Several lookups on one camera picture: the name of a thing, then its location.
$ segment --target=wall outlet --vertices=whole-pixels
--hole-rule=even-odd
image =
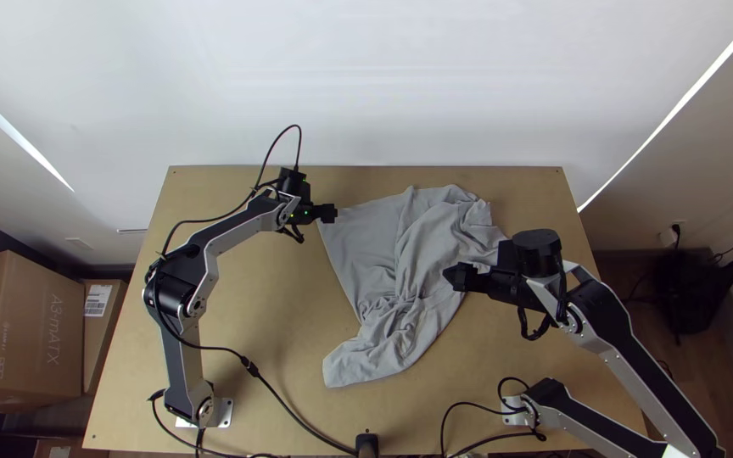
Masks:
[[[661,246],[665,248],[674,246],[678,242],[680,236],[674,231],[674,229],[672,229],[672,226],[678,225],[680,227],[680,234],[683,234],[683,227],[685,224],[686,220],[674,220],[669,223],[669,227],[659,232],[657,238],[661,242]]]

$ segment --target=gray cloth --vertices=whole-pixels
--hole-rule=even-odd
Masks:
[[[343,387],[403,371],[451,321],[462,301],[444,268],[496,262],[505,236],[490,205],[457,186],[414,189],[339,211],[318,224],[361,330],[324,359],[324,383]]]

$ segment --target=light strip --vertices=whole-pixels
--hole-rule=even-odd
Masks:
[[[0,129],[6,134],[8,134],[8,137],[10,137],[14,142],[16,142],[17,145],[21,146],[22,149],[24,149],[33,159],[38,161],[39,164],[42,165],[45,169],[47,169],[48,172],[53,174],[60,182],[64,183],[64,186],[68,187],[73,193],[76,191],[75,189],[70,186],[70,184],[61,176],[58,170],[55,170],[55,167],[53,167],[52,164],[50,164],[50,161],[47,160],[47,158],[44,157],[44,154],[41,154],[36,147],[33,146],[32,143],[30,143],[25,136],[21,135],[21,132],[17,131],[15,127],[13,127],[12,124],[8,122],[8,120],[4,119],[4,116],[0,113]]]
[[[581,210],[585,209],[587,205],[590,204],[590,202],[593,201],[594,198],[598,197],[599,194],[602,193],[605,187],[609,185],[613,180],[615,180],[615,177],[618,176],[619,173],[621,173],[621,170],[627,168],[627,165],[629,165],[630,162],[632,162],[633,159],[635,159],[638,154],[641,153],[641,151],[646,148],[646,145],[649,144],[649,142],[652,141],[652,139],[655,138],[655,136],[664,128],[666,125],[674,118],[678,112],[685,107],[687,103],[689,103],[689,100],[691,100],[692,97],[697,94],[698,91],[700,91],[700,88],[703,87],[704,84],[706,84],[706,81],[709,80],[709,78],[714,75],[714,73],[723,65],[723,63],[733,54],[733,40],[731,40],[731,43],[729,43],[729,46],[727,46],[722,53],[717,57],[717,59],[714,60],[714,62],[711,64],[708,69],[706,69],[706,72],[703,73],[703,75],[700,77],[697,82],[695,82],[694,85],[689,89],[689,91],[686,92],[686,94],[683,95],[683,98],[672,108],[672,111],[669,112],[669,114],[666,115],[666,118],[661,121],[660,126],[658,126],[655,131],[647,138],[647,140],[641,145],[640,148],[638,148],[638,151],[635,151],[632,156],[627,159],[626,162],[624,162],[624,165],[621,166],[620,169],[618,169],[613,176],[610,176],[610,179],[607,180],[602,187],[598,188],[598,191],[595,191],[593,195],[590,196],[590,198],[587,199],[586,202],[581,204],[576,210],[578,212],[581,212]]]

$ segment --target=cardboard box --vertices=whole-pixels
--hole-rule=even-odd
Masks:
[[[38,439],[33,458],[108,458],[108,450],[83,449],[82,439]]]
[[[84,287],[0,253],[0,412],[81,395]]]
[[[84,280],[84,393],[95,394],[128,285],[121,280]]]

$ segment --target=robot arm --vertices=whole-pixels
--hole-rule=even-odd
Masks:
[[[297,226],[316,218],[334,222],[337,213],[332,204],[310,201],[305,174],[282,169],[276,186],[252,198],[245,210],[195,232],[149,267],[143,302],[163,339],[168,411],[198,427],[224,427],[230,422],[232,401],[215,400],[213,386],[203,379],[199,351],[198,321],[219,281],[216,258],[258,232],[286,233],[302,243]]]
[[[579,285],[567,291],[566,275]],[[556,380],[545,378],[519,396],[504,398],[518,413],[508,424],[561,427],[611,457],[721,458],[709,425],[635,337],[618,296],[584,267],[562,261],[561,243],[551,230],[520,232],[502,242],[497,266],[478,274],[460,263],[444,271],[458,291],[487,293],[492,299],[546,314],[538,338],[548,327],[563,330],[578,346],[599,355],[663,434],[652,441],[573,399]]]

